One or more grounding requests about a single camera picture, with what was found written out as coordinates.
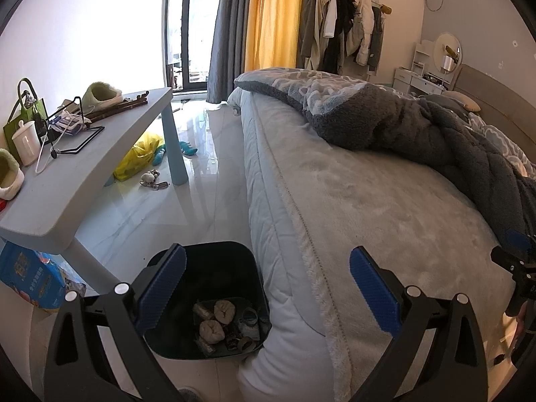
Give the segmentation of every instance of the drawer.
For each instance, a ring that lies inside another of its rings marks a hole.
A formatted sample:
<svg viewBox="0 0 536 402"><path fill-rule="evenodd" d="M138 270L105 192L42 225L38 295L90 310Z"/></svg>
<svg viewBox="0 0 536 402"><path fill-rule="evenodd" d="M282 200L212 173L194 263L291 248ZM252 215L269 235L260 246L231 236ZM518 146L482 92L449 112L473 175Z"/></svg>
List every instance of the drawer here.
<svg viewBox="0 0 536 402"><path fill-rule="evenodd" d="M442 92L439 86L419 77L412 77L411 85L428 94L435 93L436 95L440 95Z"/></svg>
<svg viewBox="0 0 536 402"><path fill-rule="evenodd" d="M410 84L411 83L411 71L408 71L406 69L397 68L395 71L395 79L403 81L404 83Z"/></svg>
<svg viewBox="0 0 536 402"><path fill-rule="evenodd" d="M400 81L400 80L395 80L393 82L393 89L397 90L398 92L408 93L409 92L409 84L404 83L403 81Z"/></svg>

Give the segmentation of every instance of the trash bin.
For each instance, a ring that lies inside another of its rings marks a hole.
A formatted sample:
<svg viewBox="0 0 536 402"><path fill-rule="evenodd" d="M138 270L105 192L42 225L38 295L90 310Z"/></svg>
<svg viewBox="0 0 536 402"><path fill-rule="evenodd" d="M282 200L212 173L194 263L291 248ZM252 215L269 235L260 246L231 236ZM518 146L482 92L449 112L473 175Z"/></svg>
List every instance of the trash bin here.
<svg viewBox="0 0 536 402"><path fill-rule="evenodd" d="M145 341L158 355L175 360L205 360L240 355L231 351L206 357L195 340L198 317L192 311L197 302L227 298L244 298L257 311L261 339L258 350L270 330L269 310L255 258L244 245L214 242L185 246L187 266L160 320L145 333ZM165 251L156 254L156 263Z"/></svg>

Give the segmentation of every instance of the glass door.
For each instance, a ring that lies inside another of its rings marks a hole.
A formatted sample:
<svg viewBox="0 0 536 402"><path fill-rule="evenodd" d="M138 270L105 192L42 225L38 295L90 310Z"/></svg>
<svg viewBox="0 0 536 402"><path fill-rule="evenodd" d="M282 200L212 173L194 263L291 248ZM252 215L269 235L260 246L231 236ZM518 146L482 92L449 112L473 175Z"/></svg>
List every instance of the glass door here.
<svg viewBox="0 0 536 402"><path fill-rule="evenodd" d="M167 0L165 73L173 91L206 90L220 0Z"/></svg>

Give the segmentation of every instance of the jacket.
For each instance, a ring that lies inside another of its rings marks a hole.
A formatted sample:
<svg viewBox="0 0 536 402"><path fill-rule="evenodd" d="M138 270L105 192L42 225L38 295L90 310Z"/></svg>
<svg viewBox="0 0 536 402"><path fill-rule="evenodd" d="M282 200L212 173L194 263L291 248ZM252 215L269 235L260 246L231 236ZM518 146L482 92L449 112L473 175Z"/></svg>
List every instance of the jacket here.
<svg viewBox="0 0 536 402"><path fill-rule="evenodd" d="M335 36L335 23L337 22L337 0L329 0L328 13L324 22L323 36L332 38Z"/></svg>
<svg viewBox="0 0 536 402"><path fill-rule="evenodd" d="M311 45L311 58L307 62L306 69L317 70L320 66L320 61L326 47L328 46L328 38L324 37L323 31L327 23L328 4L330 0L316 0L315 18L313 29L313 43Z"/></svg>
<svg viewBox="0 0 536 402"><path fill-rule="evenodd" d="M355 15L354 15L354 25L352 30L348 32L346 37L346 55L351 56L355 53L361 46L361 41L363 41L363 23L361 22L361 0L356 0L354 3L355 6Z"/></svg>
<svg viewBox="0 0 536 402"><path fill-rule="evenodd" d="M328 41L328 47L322 58L320 70L331 74L340 74L341 62L344 61L346 35L354 23L354 0L334 0L337 4L337 19L333 37Z"/></svg>
<svg viewBox="0 0 536 402"><path fill-rule="evenodd" d="M374 30L374 12L369 0L361 0L361 25L363 28L363 40L361 41L359 52L357 53L356 62L360 65L366 65L369 58L371 47L371 35Z"/></svg>
<svg viewBox="0 0 536 402"><path fill-rule="evenodd" d="M372 11L374 12L374 29L372 31L371 49L367 64L369 71L375 72L380 64L380 56L382 54L384 19L382 18L382 11L379 7L373 7Z"/></svg>

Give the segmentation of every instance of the yellow curtain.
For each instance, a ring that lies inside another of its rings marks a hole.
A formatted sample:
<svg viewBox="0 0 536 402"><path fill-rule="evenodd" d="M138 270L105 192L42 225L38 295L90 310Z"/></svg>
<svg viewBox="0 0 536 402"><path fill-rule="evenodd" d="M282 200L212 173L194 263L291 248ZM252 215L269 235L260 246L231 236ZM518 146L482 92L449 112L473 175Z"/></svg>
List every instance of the yellow curtain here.
<svg viewBox="0 0 536 402"><path fill-rule="evenodd" d="M246 71L296 66L301 0L249 0Z"/></svg>

